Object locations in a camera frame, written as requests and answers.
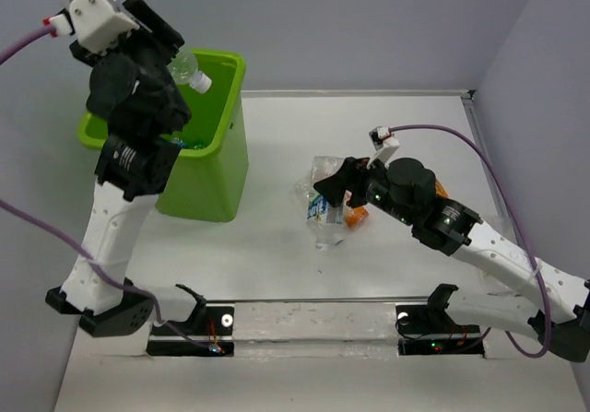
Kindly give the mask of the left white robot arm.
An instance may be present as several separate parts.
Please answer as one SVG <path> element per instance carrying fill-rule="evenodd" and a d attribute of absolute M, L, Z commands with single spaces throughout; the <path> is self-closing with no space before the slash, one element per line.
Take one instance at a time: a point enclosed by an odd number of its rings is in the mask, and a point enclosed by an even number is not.
<path fill-rule="evenodd" d="M 127 267 L 142 225 L 164 191 L 180 149 L 169 140 L 191 119 L 169 63 L 182 36 L 144 0 L 64 0 L 70 50 L 91 69 L 87 109 L 107 124 L 95 169 L 82 250 L 47 303 L 78 314 L 94 337 L 131 335 L 147 322 L 186 334 L 204 322 L 204 299 L 184 285 L 142 289 Z"/>

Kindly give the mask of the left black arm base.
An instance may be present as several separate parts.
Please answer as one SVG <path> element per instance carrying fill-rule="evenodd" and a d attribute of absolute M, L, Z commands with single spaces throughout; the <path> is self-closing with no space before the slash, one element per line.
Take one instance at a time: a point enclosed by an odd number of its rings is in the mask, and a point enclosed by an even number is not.
<path fill-rule="evenodd" d="M 176 287 L 196 300 L 195 308 L 184 322 L 152 324 L 147 354 L 151 357 L 232 357 L 235 306 L 209 305 L 202 295 L 185 285 L 177 284 Z"/>

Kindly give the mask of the blue cap water bottle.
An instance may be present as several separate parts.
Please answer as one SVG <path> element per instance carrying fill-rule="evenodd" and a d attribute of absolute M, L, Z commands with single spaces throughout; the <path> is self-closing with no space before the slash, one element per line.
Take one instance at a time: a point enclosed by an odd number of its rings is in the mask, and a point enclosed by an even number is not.
<path fill-rule="evenodd" d="M 180 149 L 188 149 L 189 144 L 182 140 L 180 137 L 172 137 L 170 142 L 173 143 L 175 146 L 179 147 Z"/>

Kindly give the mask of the green crushed plastic bottle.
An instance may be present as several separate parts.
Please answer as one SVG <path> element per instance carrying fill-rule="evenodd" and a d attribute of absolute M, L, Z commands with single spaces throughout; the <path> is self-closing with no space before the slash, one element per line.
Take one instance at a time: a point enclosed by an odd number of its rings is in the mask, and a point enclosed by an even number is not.
<path fill-rule="evenodd" d="M 207 148 L 207 143 L 203 141 L 192 141 L 187 144 L 189 149 L 201 150 Z"/>

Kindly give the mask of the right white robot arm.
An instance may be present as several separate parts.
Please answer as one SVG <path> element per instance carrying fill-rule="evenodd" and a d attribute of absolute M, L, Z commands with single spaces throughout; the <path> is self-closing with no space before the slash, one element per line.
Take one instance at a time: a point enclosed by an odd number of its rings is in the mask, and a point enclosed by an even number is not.
<path fill-rule="evenodd" d="M 474 210 L 436 192 L 435 174 L 416 159 L 348 157 L 336 173 L 313 188 L 331 206 L 371 204 L 411 228 L 422 245 L 472 265 L 513 290 L 512 296 L 469 294 L 441 284 L 428 297 L 426 324 L 501 329 L 548 344 L 570 362 L 589 355 L 589 283 L 526 251 L 494 229 Z"/>

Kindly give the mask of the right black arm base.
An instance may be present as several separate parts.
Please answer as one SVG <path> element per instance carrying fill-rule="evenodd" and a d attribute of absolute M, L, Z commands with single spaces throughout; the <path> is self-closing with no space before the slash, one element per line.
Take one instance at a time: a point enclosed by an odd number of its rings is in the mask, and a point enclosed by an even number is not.
<path fill-rule="evenodd" d="M 479 326 L 456 324 L 446 313 L 426 304 L 396 305 L 395 331 L 401 357 L 485 356 Z"/>

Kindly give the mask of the clear bottle blue label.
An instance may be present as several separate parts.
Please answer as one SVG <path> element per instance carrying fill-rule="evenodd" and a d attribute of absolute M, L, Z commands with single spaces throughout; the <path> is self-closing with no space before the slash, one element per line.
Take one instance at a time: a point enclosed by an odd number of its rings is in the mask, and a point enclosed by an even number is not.
<path fill-rule="evenodd" d="M 313 186 L 333 175 L 342 165 L 343 159 L 330 156 L 313 158 L 308 188 L 306 224 L 315 236 L 315 247 L 327 251 L 343 240 L 348 234 L 344 221 L 343 207 L 333 207 Z"/>

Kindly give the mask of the clear bottle front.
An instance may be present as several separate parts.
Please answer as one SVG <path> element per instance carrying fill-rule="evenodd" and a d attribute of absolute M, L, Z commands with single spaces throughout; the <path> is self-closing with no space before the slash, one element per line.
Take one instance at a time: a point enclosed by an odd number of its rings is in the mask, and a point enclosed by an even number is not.
<path fill-rule="evenodd" d="M 127 39 L 134 39 L 133 43 L 139 43 L 143 39 L 145 42 L 153 44 L 159 57 L 166 65 L 171 78 L 177 85 L 189 86 L 200 94 L 206 93 L 211 88 L 212 79 L 200 69 L 197 58 L 192 50 L 185 46 L 185 41 L 184 46 L 179 50 L 177 55 L 170 62 L 167 62 L 162 54 L 162 50 L 151 38 L 148 30 L 143 28 L 140 22 L 128 13 L 124 7 L 123 11 L 138 25 L 138 29 L 131 31 Z"/>

